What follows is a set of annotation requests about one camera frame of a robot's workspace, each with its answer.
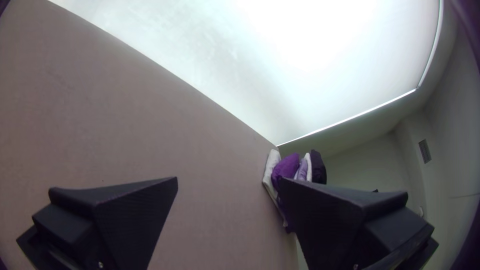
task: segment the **beige wall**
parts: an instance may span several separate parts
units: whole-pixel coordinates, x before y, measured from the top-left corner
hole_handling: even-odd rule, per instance
[[[46,0],[0,17],[0,257],[52,186],[177,176],[150,269],[297,267],[261,185],[274,146],[137,51]]]

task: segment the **white ceiling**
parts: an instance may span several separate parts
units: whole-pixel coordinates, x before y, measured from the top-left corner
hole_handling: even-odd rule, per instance
[[[52,0],[272,143],[416,89],[439,0]]]

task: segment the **folded towel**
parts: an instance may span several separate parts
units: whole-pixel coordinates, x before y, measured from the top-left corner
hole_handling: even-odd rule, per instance
[[[310,159],[310,153],[306,153],[304,159],[308,164],[308,169],[306,171],[306,180],[308,182],[311,182],[312,181],[312,160]]]

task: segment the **purple towel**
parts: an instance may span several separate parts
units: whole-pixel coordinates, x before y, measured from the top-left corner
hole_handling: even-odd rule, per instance
[[[293,153],[284,159],[280,160],[280,162],[273,168],[273,171],[271,173],[271,184],[275,188],[276,191],[279,190],[278,186],[278,179],[280,177],[285,177],[285,178],[291,178],[293,179],[295,176],[295,173],[299,169],[300,163],[299,163],[299,154]]]

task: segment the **air vent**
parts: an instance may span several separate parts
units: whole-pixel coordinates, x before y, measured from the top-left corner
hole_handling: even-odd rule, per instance
[[[420,147],[421,157],[423,158],[423,163],[427,164],[429,161],[432,160],[432,156],[430,155],[429,145],[427,144],[427,140],[424,139],[418,143]]]

